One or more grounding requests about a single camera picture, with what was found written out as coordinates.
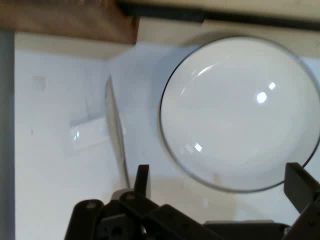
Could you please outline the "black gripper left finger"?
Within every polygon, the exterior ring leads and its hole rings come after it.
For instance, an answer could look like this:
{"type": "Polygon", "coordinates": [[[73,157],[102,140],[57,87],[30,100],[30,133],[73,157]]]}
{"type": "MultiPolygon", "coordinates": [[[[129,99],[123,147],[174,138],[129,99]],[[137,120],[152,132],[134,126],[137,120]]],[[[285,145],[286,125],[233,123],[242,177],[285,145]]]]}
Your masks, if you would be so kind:
{"type": "Polygon", "coordinates": [[[104,204],[83,200],[73,210],[66,240],[216,240],[218,235],[165,204],[151,201],[150,168],[138,166],[134,188],[104,204]]]}

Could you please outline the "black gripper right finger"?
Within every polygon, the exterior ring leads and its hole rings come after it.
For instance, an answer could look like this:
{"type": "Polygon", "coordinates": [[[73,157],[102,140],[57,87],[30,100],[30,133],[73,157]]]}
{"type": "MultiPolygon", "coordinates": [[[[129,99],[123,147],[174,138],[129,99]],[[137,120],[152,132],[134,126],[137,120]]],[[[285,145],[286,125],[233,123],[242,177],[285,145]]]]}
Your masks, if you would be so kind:
{"type": "Polygon", "coordinates": [[[285,240],[320,238],[320,183],[297,162],[287,163],[284,193],[299,217],[285,234],[285,240]]]}

